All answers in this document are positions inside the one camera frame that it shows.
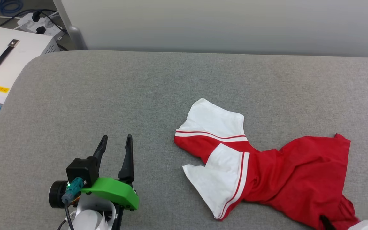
gray fabric surface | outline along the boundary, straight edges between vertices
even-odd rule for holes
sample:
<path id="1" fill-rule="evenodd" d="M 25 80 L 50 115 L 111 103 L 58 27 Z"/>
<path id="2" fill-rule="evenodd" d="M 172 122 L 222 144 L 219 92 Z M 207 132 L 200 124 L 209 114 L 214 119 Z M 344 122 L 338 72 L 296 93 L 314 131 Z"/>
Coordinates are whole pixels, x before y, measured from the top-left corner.
<path id="1" fill-rule="evenodd" d="M 138 211 L 122 229 L 305 229 L 241 203 L 222 222 L 181 168 L 200 159 L 173 143 L 199 98 L 244 114 L 258 150 L 304 135 L 352 140 L 344 194 L 368 219 L 368 58 L 69 51 L 31 61 L 0 114 L 0 229 L 57 229 L 47 192 L 75 157 L 109 136 L 101 176 L 116 178 L 133 135 Z"/>

red and white shirt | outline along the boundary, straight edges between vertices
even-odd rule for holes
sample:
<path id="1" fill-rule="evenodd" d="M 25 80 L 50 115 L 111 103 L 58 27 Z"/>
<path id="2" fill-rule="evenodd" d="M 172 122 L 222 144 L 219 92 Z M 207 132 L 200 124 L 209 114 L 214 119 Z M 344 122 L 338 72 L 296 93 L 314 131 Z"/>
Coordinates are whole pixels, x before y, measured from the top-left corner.
<path id="1" fill-rule="evenodd" d="M 302 137 L 281 150 L 260 152 L 243 129 L 244 116 L 200 99 L 176 130 L 174 142 L 205 166 L 183 166 L 185 175 L 223 220 L 242 200 L 270 205 L 316 229 L 325 215 L 337 229 L 358 223 L 343 195 L 350 141 Z"/>

coiled blue cable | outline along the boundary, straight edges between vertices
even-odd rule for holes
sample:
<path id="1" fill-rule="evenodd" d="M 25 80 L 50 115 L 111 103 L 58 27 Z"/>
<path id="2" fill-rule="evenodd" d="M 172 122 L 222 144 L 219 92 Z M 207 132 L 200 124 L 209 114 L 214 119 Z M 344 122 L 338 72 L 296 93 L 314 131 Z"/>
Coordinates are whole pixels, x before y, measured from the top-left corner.
<path id="1" fill-rule="evenodd" d="M 24 7 L 22 0 L 1 0 L 0 12 L 3 16 L 11 16 Z"/>

red fabric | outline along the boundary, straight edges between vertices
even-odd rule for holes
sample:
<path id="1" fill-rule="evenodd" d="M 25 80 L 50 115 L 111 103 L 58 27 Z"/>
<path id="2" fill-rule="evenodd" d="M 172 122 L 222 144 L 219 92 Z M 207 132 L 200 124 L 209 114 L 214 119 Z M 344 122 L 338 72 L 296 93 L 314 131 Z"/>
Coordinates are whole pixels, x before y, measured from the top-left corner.
<path id="1" fill-rule="evenodd" d="M 179 147 L 200 157 L 204 163 L 219 143 L 250 153 L 244 191 L 224 218 L 244 199 L 270 205 L 315 229 L 323 229 L 319 219 L 322 214 L 337 230 L 346 230 L 359 222 L 352 203 L 342 195 L 350 146 L 350 141 L 342 135 L 302 137 L 281 150 L 263 152 L 248 141 L 231 142 L 231 138 L 235 137 L 217 140 L 207 136 L 176 136 L 174 139 Z"/>

red stripe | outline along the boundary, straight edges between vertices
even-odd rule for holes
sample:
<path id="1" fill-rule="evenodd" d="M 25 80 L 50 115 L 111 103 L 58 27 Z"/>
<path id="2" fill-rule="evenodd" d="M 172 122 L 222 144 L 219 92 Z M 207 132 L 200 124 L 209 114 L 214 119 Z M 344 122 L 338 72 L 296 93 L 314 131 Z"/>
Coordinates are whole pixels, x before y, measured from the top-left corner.
<path id="1" fill-rule="evenodd" d="M 219 137 L 217 135 L 214 135 L 212 133 L 205 132 L 205 131 L 179 131 L 179 130 L 176 130 L 175 132 L 176 133 L 185 133 L 185 134 L 205 133 L 205 134 L 210 134 L 210 135 L 213 135 L 214 137 L 218 137 L 218 138 L 221 138 L 221 139 L 231 139 L 231 138 L 235 138 L 235 137 L 245 137 L 245 134 L 244 135 L 233 136 L 233 137 Z"/>
<path id="2" fill-rule="evenodd" d="M 236 196 L 236 194 L 237 194 L 237 192 L 238 192 L 239 185 L 241 184 L 242 170 L 243 170 L 243 167 L 244 167 L 244 156 L 245 156 L 245 153 L 242 153 L 242 159 L 241 159 L 241 172 L 240 172 L 240 176 L 239 176 L 238 186 L 237 186 L 237 188 L 236 188 L 236 191 L 235 191 L 235 193 L 234 193 L 234 196 L 233 196 L 229 201 L 227 201 L 227 202 L 225 203 L 225 205 L 224 205 L 224 207 L 223 207 L 223 209 L 222 209 L 222 215 L 221 215 L 221 216 L 219 216 L 219 218 L 218 218 L 218 219 L 222 219 L 222 218 L 225 216 L 225 213 L 224 213 L 225 206 L 235 198 L 235 196 Z"/>

